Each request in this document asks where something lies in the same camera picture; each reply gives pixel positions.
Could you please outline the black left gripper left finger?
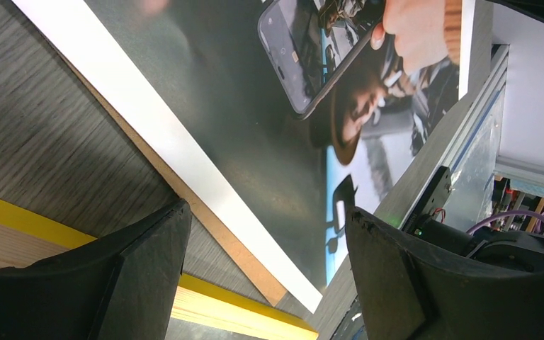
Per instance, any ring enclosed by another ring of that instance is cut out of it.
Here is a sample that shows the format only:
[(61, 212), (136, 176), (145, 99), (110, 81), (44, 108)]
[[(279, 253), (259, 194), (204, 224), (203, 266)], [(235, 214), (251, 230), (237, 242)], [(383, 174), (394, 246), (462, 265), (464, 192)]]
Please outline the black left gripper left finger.
[(185, 200), (25, 268), (0, 268), (0, 339), (163, 339), (192, 214)]

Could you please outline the printed photo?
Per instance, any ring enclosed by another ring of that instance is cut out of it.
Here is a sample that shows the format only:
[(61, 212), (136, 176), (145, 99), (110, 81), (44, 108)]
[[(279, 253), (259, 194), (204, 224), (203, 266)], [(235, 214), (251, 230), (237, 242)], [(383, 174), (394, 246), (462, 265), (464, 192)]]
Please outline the printed photo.
[(17, 1), (306, 309), (467, 93), (474, 1)]

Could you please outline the yellow wooden picture frame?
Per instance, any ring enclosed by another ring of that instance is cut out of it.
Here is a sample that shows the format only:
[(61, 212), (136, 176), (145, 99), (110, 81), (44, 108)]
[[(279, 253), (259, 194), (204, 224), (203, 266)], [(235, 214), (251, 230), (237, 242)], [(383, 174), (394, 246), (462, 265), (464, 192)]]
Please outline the yellow wooden picture frame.
[[(0, 268), (29, 266), (94, 237), (0, 200)], [(184, 274), (171, 317), (259, 339), (317, 339), (304, 320)]]

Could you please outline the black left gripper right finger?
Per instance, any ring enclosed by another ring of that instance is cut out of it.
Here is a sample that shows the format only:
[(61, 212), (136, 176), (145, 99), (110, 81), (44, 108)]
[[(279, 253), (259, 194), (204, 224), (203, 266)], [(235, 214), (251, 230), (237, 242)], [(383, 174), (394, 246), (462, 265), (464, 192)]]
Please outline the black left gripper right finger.
[(369, 339), (544, 339), (544, 272), (459, 256), (360, 208), (346, 241)]

